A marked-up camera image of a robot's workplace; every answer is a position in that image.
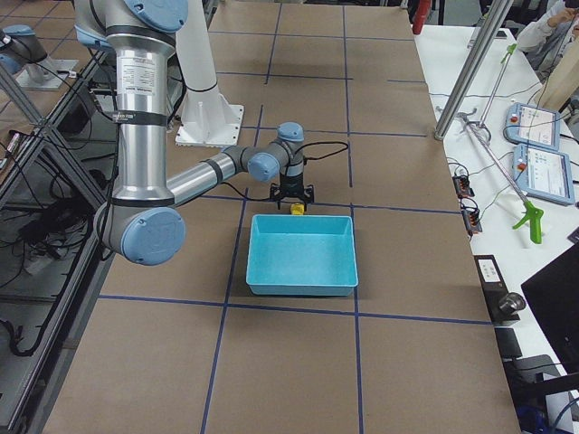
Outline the black gripper, second arm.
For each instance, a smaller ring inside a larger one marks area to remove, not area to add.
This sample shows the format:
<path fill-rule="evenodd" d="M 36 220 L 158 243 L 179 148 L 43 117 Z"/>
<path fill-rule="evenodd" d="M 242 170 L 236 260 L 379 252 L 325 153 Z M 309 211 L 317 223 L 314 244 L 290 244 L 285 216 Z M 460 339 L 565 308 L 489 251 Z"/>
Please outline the black gripper, second arm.
<path fill-rule="evenodd" d="M 285 198 L 298 198 L 304 206 L 304 211 L 315 202 L 315 190 L 312 184 L 304 185 L 303 175 L 280 175 L 277 184 L 270 186 L 270 200 L 280 209 L 281 201 Z"/>

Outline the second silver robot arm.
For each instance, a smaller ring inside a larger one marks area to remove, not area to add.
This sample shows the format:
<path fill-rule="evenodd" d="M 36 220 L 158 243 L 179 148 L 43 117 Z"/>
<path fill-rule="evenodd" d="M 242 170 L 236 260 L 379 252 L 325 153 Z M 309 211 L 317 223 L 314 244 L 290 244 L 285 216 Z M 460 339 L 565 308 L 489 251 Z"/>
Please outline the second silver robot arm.
<path fill-rule="evenodd" d="M 79 41 L 116 56 L 119 174 L 95 216 L 106 248 L 139 265 L 170 260 L 186 235 L 177 207 L 239 173 L 270 182 L 274 202 L 313 202 L 313 188 L 303 183 L 301 125 L 281 124 L 264 148 L 238 145 L 243 108 L 219 91 L 201 2 L 78 1 L 74 7 Z M 171 58 L 179 61 L 185 91 L 177 142 L 218 148 L 172 177 L 166 173 Z"/>

